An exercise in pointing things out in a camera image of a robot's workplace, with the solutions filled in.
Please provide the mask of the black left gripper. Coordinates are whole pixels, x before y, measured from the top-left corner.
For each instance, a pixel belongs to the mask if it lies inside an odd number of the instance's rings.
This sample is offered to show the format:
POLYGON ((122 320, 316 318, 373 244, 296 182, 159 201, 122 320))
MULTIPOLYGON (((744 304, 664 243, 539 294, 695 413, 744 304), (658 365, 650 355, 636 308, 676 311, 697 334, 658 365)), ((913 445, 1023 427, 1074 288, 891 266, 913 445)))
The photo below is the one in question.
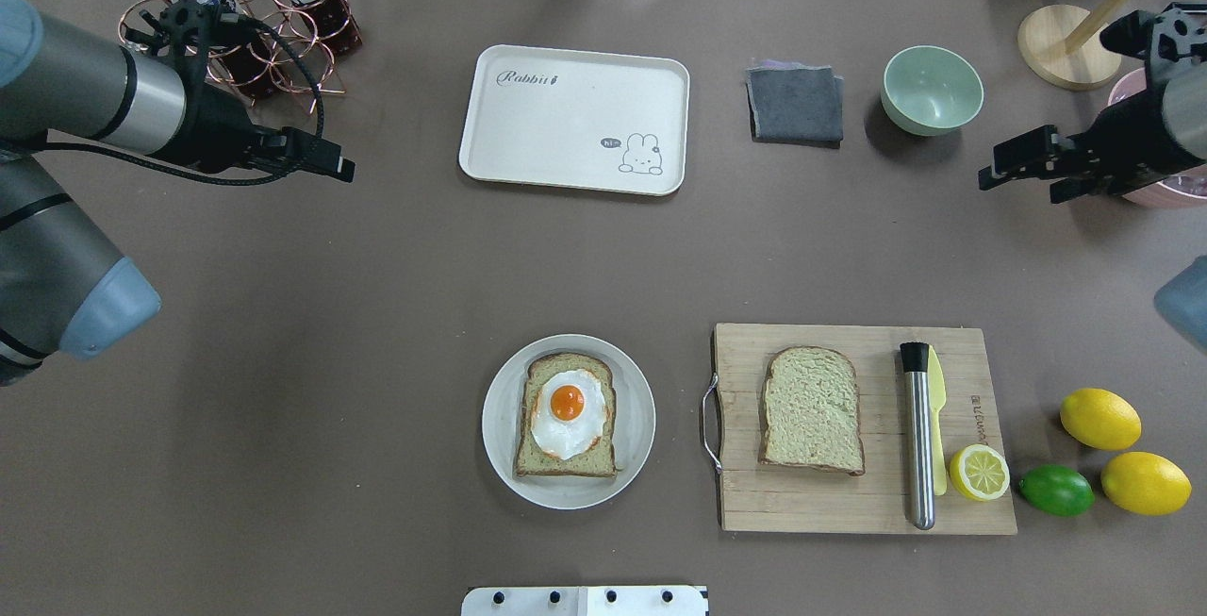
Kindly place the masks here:
POLYGON ((237 95, 206 80, 189 87, 152 88, 151 110, 157 121, 154 135, 165 135, 169 126, 175 126, 164 146, 152 153, 173 165, 206 175, 232 165, 269 174, 307 172, 344 184, 356 174, 356 165, 336 143, 297 127, 282 127, 276 133, 253 124, 237 95), (276 135, 282 138, 280 157, 264 144, 276 135))

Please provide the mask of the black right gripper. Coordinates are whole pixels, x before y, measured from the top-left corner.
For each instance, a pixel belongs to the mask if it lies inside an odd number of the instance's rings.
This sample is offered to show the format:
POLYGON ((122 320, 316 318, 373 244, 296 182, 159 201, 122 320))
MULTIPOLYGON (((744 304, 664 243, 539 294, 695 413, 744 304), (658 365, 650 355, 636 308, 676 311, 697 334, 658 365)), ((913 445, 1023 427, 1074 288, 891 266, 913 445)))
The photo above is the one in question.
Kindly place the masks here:
POLYGON ((1172 82, 1104 109, 1062 153, 1055 124, 996 144, 993 161, 978 172, 978 188, 1018 180, 1056 180, 1053 204, 1081 196, 1129 194, 1199 165, 1199 80, 1172 82), (1069 173, 1068 161, 1074 163, 1069 173))

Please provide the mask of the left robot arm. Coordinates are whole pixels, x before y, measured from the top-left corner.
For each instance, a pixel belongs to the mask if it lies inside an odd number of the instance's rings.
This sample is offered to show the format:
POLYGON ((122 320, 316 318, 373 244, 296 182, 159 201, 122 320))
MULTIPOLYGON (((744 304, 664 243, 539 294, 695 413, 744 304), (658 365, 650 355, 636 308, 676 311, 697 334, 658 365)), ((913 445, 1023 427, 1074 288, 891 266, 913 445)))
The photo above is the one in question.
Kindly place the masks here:
POLYGON ((206 82, 208 52, 272 35, 237 11, 180 0, 133 31, 146 53, 99 39, 27 0, 2 0, 1 376, 12 385, 56 351, 97 358, 161 310, 162 300, 36 153, 52 130, 77 149, 185 180, 231 185, 232 168, 257 185, 295 172, 349 182, 336 143, 297 127, 255 124, 247 109, 206 82))

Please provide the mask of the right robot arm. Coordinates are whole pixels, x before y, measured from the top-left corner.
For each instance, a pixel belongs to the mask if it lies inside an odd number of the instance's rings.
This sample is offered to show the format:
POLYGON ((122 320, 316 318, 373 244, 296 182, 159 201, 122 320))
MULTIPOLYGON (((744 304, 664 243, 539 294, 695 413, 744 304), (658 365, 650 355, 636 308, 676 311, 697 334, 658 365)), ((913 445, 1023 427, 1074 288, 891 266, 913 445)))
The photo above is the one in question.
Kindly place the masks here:
POLYGON ((1081 196, 1137 193, 1205 165, 1205 66, 1100 110, 1086 130, 1061 134, 1040 124, 997 143, 990 165, 976 173, 979 190, 1011 181, 1048 180, 1057 205, 1081 196))

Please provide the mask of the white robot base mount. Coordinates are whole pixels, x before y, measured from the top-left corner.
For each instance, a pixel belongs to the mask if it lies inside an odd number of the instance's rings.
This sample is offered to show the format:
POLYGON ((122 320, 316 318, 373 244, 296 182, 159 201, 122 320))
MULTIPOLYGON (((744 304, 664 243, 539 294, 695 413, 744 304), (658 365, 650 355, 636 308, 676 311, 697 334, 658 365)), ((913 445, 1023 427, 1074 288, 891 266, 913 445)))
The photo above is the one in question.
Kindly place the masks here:
POLYGON ((710 615, 709 589, 693 585, 478 587, 461 615, 710 615))

